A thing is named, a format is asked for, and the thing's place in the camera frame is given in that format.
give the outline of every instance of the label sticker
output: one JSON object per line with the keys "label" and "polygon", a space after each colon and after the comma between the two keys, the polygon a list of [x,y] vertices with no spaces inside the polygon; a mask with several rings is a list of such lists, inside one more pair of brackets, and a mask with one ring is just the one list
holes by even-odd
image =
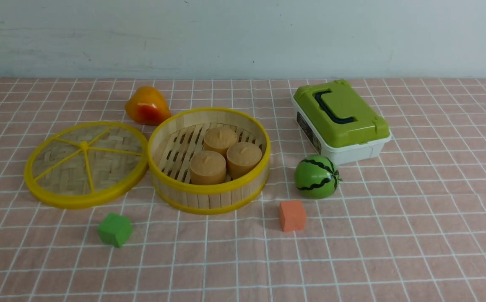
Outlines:
{"label": "label sticker", "polygon": [[314,132],[312,131],[312,128],[306,123],[304,118],[302,117],[301,113],[297,111],[297,123],[301,127],[302,132],[306,135],[310,143],[312,143],[312,146],[314,146],[315,150],[317,151],[318,154],[321,154],[321,142],[317,138],[317,136],[314,135]]}

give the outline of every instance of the yellow plastic spoke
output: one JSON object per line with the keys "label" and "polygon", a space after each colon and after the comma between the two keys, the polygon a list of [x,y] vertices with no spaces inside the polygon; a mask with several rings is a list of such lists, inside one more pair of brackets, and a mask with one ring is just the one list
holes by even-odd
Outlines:
{"label": "yellow plastic spoke", "polygon": [[88,160],[88,151],[84,150],[84,165],[86,166],[86,174],[88,175],[88,183],[90,184],[91,193],[95,192],[94,180],[92,179],[92,172],[90,170],[90,161]]}
{"label": "yellow plastic spoke", "polygon": [[70,145],[73,145],[73,146],[76,146],[77,148],[80,148],[79,144],[78,143],[75,143],[75,142],[72,142],[72,141],[69,141],[69,140],[63,140],[63,139],[59,139],[59,138],[55,138],[53,139],[55,141],[59,141],[61,143],[67,143],[67,144],[70,144]]}
{"label": "yellow plastic spoke", "polygon": [[81,152],[80,149],[78,149],[77,151],[75,151],[74,153],[71,153],[70,155],[64,157],[63,159],[61,159],[59,162],[55,163],[53,166],[49,167],[47,170],[45,170],[43,173],[41,173],[40,175],[36,176],[36,178],[34,178],[34,181],[37,181],[39,180],[40,178],[42,178],[43,176],[45,176],[47,173],[51,172],[54,168],[60,166],[61,164],[63,164],[63,162],[69,160],[70,158],[78,155],[79,153]]}
{"label": "yellow plastic spoke", "polygon": [[88,142],[88,146],[91,146],[93,143],[95,143],[98,139],[101,138],[101,136],[104,136],[105,133],[109,132],[110,130],[112,130],[113,127],[109,127],[107,128],[106,130],[103,130],[103,132],[101,132],[98,136],[94,137],[91,141]]}
{"label": "yellow plastic spoke", "polygon": [[126,150],[105,149],[105,148],[96,148],[96,147],[89,147],[88,149],[95,150],[95,151],[105,151],[105,152],[114,152],[114,153],[122,153],[122,154],[129,154],[129,155],[135,155],[135,156],[142,156],[141,153],[126,151]]}

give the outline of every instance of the green cube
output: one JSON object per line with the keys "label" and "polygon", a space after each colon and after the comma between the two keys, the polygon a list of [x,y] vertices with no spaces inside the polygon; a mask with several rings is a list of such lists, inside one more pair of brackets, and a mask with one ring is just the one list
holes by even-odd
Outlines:
{"label": "green cube", "polygon": [[121,248],[133,233],[133,226],[129,218],[110,213],[97,227],[97,234],[107,245]]}

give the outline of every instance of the green lid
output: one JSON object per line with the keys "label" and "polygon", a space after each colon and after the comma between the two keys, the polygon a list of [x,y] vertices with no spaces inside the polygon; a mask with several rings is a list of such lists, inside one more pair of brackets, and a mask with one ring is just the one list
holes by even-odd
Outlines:
{"label": "green lid", "polygon": [[301,86],[293,98],[333,148],[384,139],[390,134],[386,120],[346,80]]}

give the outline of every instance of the orange cube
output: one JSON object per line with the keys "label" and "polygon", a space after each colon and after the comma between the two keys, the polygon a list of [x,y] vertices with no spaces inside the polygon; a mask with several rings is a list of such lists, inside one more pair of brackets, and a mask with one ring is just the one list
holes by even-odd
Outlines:
{"label": "orange cube", "polygon": [[282,231],[302,231],[306,226],[306,211],[300,200],[280,202],[280,225]]}

